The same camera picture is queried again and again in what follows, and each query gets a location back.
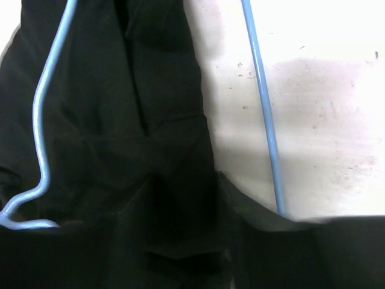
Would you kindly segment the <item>black trousers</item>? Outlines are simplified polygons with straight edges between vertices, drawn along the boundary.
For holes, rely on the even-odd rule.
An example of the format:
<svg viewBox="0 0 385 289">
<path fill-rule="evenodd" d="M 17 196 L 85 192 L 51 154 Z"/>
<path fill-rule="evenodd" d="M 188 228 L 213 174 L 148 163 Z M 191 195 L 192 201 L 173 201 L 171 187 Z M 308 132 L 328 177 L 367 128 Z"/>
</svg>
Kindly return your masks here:
<svg viewBox="0 0 385 289">
<path fill-rule="evenodd" d="M 79 1 L 43 113 L 48 191 L 1 229 L 2 288 L 230 288 L 182 1 Z"/>
</svg>

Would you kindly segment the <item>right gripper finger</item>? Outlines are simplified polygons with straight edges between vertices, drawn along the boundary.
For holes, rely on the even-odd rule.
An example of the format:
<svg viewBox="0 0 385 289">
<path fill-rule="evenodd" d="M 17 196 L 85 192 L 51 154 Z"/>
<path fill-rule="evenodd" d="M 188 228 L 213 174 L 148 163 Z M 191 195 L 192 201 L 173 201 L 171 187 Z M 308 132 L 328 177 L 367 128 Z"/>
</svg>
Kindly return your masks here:
<svg viewBox="0 0 385 289">
<path fill-rule="evenodd" d="M 384 287 L 384 217 L 296 222 L 263 207 L 222 173 L 218 193 L 237 288 Z"/>
</svg>

